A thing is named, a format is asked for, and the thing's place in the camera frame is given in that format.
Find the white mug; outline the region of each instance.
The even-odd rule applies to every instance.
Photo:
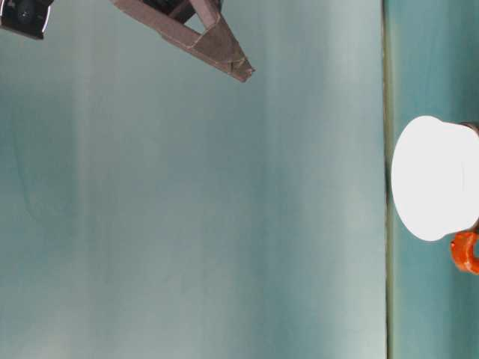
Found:
[[[394,150],[391,190],[397,213],[412,234],[431,242],[457,233],[451,243],[454,262],[463,271],[479,274],[474,258],[479,219],[475,125],[432,116],[411,121]]]

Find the teal backdrop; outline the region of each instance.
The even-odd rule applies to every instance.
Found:
[[[224,14],[245,85],[107,0],[0,32],[0,358],[385,357],[380,3]]]
[[[479,1],[385,2],[388,163],[407,123],[422,114],[477,122]],[[447,236],[427,243],[388,208],[391,358],[479,355],[478,279],[460,273]]]

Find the cup handle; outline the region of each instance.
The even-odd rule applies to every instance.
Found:
[[[474,256],[478,237],[476,232],[459,232],[451,242],[452,259],[460,271],[479,275],[479,258]]]

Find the light blue table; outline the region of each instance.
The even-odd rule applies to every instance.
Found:
[[[385,357],[378,1],[227,1],[246,85],[107,0],[0,31],[0,358]]]

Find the wall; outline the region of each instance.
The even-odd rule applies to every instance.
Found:
[[[246,5],[247,85],[106,0],[0,33],[2,358],[384,357],[379,4]]]
[[[390,162],[397,138],[417,116],[477,121],[479,2],[385,4]],[[479,292],[476,278],[455,268],[452,238],[417,240],[389,211],[391,357],[477,357]]]

